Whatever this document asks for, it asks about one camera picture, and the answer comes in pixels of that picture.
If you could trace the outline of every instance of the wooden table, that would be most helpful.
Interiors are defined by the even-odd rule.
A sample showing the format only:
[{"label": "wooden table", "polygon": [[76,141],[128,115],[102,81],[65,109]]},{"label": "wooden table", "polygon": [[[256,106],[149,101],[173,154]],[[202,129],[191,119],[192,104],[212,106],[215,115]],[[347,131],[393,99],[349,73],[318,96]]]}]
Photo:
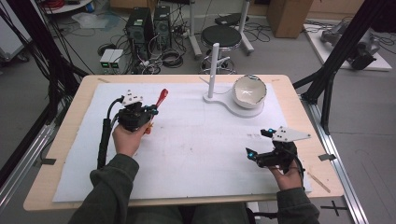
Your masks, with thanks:
[{"label": "wooden table", "polygon": [[[216,76],[216,83],[234,83],[238,76]],[[295,142],[299,157],[313,188],[309,198],[339,197],[343,187],[329,161],[321,161],[318,156],[325,150],[307,116],[300,99],[287,76],[257,75],[265,83],[271,83],[288,126],[294,130],[311,133],[312,137]],[[23,207],[27,211],[42,211],[78,208],[81,203],[53,203],[52,198],[61,179],[61,173],[68,151],[77,136],[77,131],[90,105],[99,83],[195,83],[202,82],[198,75],[157,75],[157,76],[97,76],[84,77],[78,92],[70,105],[47,158],[56,159],[54,165],[43,165],[29,191]],[[186,199],[135,200],[133,205],[257,202],[275,200],[275,194],[248,195],[235,197],[209,197]]]}]

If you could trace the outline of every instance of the gray floor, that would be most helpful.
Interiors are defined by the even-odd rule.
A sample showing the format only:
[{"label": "gray floor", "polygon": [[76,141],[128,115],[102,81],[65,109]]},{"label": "gray floor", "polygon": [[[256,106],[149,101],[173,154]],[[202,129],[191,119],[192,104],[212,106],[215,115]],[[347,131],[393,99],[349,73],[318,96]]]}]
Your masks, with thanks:
[{"label": "gray floor", "polygon": [[[205,26],[214,24],[215,17],[208,16]],[[60,18],[61,26],[73,30],[66,36],[67,40],[95,74],[102,73],[100,56],[96,52],[98,47],[109,43],[112,36],[122,34],[125,25],[125,21],[118,17],[110,19],[111,27],[104,30],[81,30],[75,24],[67,24],[70,22],[67,15]],[[265,18],[252,17],[249,22],[254,21],[266,24]],[[196,22],[199,32],[203,20]],[[295,82],[321,67],[305,34],[296,39],[279,39],[274,38],[270,31],[265,33],[270,36],[270,42],[251,42],[255,51],[250,56],[243,49],[228,53],[235,61],[238,74],[284,74]],[[253,35],[247,34],[247,37],[254,39]],[[185,40],[185,46],[184,64],[176,69],[164,68],[161,74],[198,73],[200,62],[194,60],[188,40]],[[201,46],[201,49],[205,53],[206,48]],[[396,51],[395,46],[389,49]],[[396,67],[393,53],[383,49],[379,53],[392,67]],[[72,58],[78,67],[87,70],[75,54]],[[0,71],[3,73],[0,75],[0,165],[3,165],[44,109],[48,101],[48,81],[34,62],[14,60]],[[395,85],[395,69],[390,72],[340,69],[333,86],[331,136],[370,223],[396,223],[396,177],[392,173],[396,170]],[[302,87],[297,92],[303,93],[306,88]],[[32,167],[0,215],[0,223],[65,223],[70,218],[72,210],[39,213],[23,210],[23,201],[38,170]],[[332,206],[332,201],[338,207],[346,207],[343,198],[313,200],[321,213],[320,222],[353,223],[346,210],[338,210],[337,216],[335,210],[321,208]],[[260,209],[275,212],[276,203],[260,203]],[[265,219],[264,223],[276,222]]]}]

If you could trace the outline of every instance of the white bowl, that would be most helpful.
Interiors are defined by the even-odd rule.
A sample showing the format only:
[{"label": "white bowl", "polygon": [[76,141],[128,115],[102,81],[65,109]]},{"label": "white bowl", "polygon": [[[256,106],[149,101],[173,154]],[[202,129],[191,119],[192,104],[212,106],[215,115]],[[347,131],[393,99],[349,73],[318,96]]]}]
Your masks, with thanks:
[{"label": "white bowl", "polygon": [[264,103],[267,87],[256,76],[246,75],[233,84],[233,100],[240,106],[253,109]]}]

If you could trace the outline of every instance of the stool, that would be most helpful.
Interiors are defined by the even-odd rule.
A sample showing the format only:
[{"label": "stool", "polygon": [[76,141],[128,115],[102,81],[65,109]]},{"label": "stool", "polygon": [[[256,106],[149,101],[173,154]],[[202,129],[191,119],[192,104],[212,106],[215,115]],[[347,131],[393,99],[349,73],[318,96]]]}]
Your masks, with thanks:
[{"label": "stool", "polygon": [[205,28],[201,33],[202,44],[209,48],[206,57],[201,61],[201,74],[209,74],[210,67],[212,66],[210,51],[215,43],[219,43],[219,56],[218,61],[220,61],[217,67],[218,74],[236,74],[233,69],[234,64],[231,59],[224,59],[221,55],[223,51],[234,50],[241,44],[242,36],[241,34],[232,27],[226,25],[214,25]]}]

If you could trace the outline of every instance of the hand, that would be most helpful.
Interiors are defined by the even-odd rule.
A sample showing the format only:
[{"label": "hand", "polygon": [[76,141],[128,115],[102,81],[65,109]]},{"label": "hand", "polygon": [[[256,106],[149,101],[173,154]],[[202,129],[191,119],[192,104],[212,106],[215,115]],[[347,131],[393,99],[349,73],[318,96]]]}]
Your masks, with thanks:
[{"label": "hand", "polygon": [[276,167],[268,167],[274,175],[280,190],[302,188],[303,183],[297,163],[290,164],[289,171],[284,175]]},{"label": "hand", "polygon": [[148,126],[149,122],[131,133],[124,129],[122,125],[117,125],[113,132],[114,145],[116,146],[117,153],[132,157],[139,148],[140,140]]}]

